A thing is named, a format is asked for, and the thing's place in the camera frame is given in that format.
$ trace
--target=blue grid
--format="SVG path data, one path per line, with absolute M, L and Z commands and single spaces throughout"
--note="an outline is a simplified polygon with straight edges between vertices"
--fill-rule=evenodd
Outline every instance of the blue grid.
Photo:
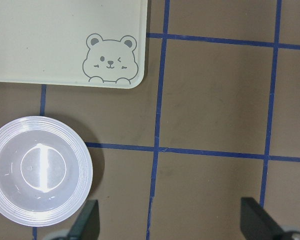
M 157 178 L 157 166 L 158 166 L 159 153 L 177 153 L 177 154 L 187 154 L 187 155 L 203 155 L 203 156 L 263 160 L 263 171 L 262 171 L 260 200 L 259 200 L 259 202 L 262 206 L 265 203 L 265 196 L 266 196 L 268 162 L 269 161 L 284 161 L 284 162 L 300 163 L 300 157 L 270 155 L 270 142 L 271 142 L 272 120 L 273 120 L 273 110 L 274 110 L 274 100 L 275 100 L 278 51 L 279 51 L 279 49 L 300 50 L 300 45 L 279 43 L 281 8 L 282 8 L 282 0 L 277 0 L 274 42 L 263 42 L 263 41 L 249 41 L 249 40 L 238 40 L 238 39 L 228 39 L 228 38 L 169 34 L 168 26 L 169 26 L 170 0 L 165 0 L 162 33 L 149 32 L 146 34 L 146 36 L 148 38 L 162 39 L 158 90 L 157 90 L 157 102 L 156 102 L 154 147 L 139 146 L 139 145 L 112 144 L 112 143 L 86 142 L 86 146 L 90 147 L 90 148 L 120 149 L 120 150 L 153 152 L 150 196 L 149 196 L 149 206 L 148 206 L 148 219 L 147 219 L 147 227 L 146 227 L 146 240 L 150 240 L 152 203 L 153 203 L 153 199 L 155 197 L 155 190 L 156 190 L 156 178 Z M 266 128 L 264 154 L 160 147 L 160 119 L 161 119 L 162 96 L 163 96 L 163 86 L 164 86 L 167 40 L 199 41 L 199 42 L 209 42 L 209 43 L 216 43 L 216 44 L 246 45 L 246 46 L 273 48 L 271 82 L 270 82 L 269 100 L 268 100 L 268 117 L 267 117 L 267 128 Z M 42 84 L 41 85 L 41 98 L 40 98 L 40 116 L 45 115 L 46 91 L 47 91 L 47 85 Z M 36 227 L 32 228 L 32 236 L 33 236 L 33 240 L 37 240 L 37 228 Z

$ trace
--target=ridged rim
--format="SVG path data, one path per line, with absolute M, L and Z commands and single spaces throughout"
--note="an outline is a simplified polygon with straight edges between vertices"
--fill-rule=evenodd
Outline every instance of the ridged rim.
M 93 166 L 88 148 L 80 136 L 64 123 L 44 116 L 27 116 L 13 120 L 0 128 L 0 153 L 9 140 L 28 131 L 47 131 L 62 138 L 76 156 L 79 178 L 72 196 L 59 207 L 48 211 L 24 210 L 13 204 L 0 189 L 0 213 L 26 226 L 43 227 L 57 224 L 74 214 L 85 202 L 93 178 Z

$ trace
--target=metal screw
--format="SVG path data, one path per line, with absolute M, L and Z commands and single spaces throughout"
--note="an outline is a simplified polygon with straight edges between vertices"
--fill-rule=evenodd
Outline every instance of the metal screw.
M 300 240 L 300 233 L 294 233 L 294 234 L 292 234 L 292 236 L 291 236 L 291 238 L 293 239 L 293 240 Z

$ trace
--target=bear drawing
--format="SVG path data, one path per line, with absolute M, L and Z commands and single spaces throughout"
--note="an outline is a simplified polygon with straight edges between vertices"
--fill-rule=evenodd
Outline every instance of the bear drawing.
M 134 54 L 137 41 L 133 36 L 126 35 L 120 40 L 104 40 L 101 35 L 94 33 L 87 37 L 86 45 L 89 50 L 82 69 L 89 77 L 89 82 L 126 81 L 131 84 L 139 69 Z

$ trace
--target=circle on plate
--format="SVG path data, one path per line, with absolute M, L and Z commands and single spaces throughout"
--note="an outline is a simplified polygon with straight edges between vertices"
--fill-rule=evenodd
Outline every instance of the circle on plate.
M 8 219 L 57 224 L 82 206 L 92 178 L 88 148 L 66 124 L 27 116 L 0 128 L 0 213 Z

